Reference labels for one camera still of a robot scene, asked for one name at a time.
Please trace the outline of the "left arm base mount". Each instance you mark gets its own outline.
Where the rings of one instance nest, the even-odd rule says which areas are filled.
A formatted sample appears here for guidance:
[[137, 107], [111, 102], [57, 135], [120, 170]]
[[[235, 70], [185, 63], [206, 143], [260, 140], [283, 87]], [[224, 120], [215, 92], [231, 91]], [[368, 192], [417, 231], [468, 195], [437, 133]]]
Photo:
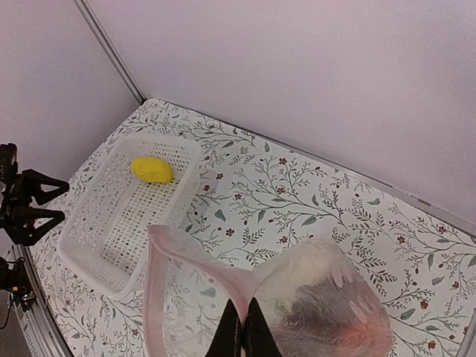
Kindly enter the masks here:
[[36, 293], [25, 268], [25, 259], [20, 257], [15, 261], [1, 258], [1, 290], [11, 294], [16, 307], [27, 312], [36, 301]]

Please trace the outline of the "white perforated plastic basket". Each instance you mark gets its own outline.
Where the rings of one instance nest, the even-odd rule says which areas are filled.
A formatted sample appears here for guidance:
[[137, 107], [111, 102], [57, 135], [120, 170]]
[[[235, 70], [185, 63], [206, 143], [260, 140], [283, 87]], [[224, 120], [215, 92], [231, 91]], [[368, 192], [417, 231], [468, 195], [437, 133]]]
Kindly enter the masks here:
[[[198, 142], [168, 135], [130, 135], [118, 142], [62, 229], [62, 261], [108, 298], [142, 290], [147, 226], [180, 225], [201, 184], [201, 155]], [[166, 161], [173, 181], [153, 184], [135, 176], [130, 164], [144, 156]]]

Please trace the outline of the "white toy cauliflower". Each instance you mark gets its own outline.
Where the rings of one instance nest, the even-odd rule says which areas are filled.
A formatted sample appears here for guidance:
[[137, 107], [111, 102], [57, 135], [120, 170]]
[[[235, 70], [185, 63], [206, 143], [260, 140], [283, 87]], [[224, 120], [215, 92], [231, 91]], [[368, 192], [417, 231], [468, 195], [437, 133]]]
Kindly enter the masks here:
[[301, 286], [321, 283], [332, 271], [334, 254], [305, 248], [285, 251], [269, 260], [271, 272], [263, 283], [264, 296], [279, 300], [289, 309]]

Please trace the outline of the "clear zip top bag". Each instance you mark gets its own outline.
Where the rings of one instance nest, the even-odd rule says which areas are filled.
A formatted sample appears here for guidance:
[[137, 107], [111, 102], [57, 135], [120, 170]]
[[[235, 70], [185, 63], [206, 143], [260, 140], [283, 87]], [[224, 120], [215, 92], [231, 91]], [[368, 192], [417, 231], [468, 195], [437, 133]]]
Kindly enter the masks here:
[[[188, 233], [148, 227], [144, 337], [151, 356], [387, 356], [393, 345], [379, 298], [344, 252], [308, 238], [251, 270], [212, 257]], [[210, 343], [166, 317], [172, 264], [206, 274], [222, 291]]]

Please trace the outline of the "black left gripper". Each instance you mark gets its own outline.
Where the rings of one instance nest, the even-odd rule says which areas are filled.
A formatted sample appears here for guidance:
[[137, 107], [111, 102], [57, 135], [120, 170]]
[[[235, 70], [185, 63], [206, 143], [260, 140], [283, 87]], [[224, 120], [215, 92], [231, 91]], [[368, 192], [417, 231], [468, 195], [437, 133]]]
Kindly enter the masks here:
[[[19, 200], [16, 186], [19, 186]], [[29, 207], [45, 205], [69, 191], [69, 183], [29, 169], [19, 173], [17, 146], [1, 144], [1, 228], [16, 245], [33, 246], [65, 219], [60, 210]]]

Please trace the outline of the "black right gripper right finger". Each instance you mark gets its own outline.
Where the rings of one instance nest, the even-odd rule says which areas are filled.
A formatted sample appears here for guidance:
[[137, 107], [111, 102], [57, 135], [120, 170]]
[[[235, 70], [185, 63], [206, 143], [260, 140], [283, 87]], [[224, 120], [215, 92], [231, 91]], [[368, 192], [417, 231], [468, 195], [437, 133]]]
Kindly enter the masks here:
[[242, 347], [245, 357], [282, 357], [260, 305], [253, 297], [248, 305], [243, 327]]

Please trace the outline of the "dark red toy grapes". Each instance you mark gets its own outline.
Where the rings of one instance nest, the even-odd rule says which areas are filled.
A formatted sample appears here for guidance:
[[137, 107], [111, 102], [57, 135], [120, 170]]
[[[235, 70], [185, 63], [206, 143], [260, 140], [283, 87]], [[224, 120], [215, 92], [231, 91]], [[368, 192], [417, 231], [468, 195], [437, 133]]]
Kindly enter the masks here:
[[303, 285], [297, 288], [283, 325], [330, 344], [355, 319], [355, 313], [335, 286]]

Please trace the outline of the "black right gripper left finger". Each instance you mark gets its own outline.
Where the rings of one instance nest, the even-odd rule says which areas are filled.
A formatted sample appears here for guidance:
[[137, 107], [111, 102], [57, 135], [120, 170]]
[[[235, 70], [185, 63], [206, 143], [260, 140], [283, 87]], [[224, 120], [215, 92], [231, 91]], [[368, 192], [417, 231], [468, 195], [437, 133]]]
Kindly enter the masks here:
[[208, 357], [240, 357], [242, 355], [242, 324], [229, 299], [225, 305], [216, 333], [208, 348]]

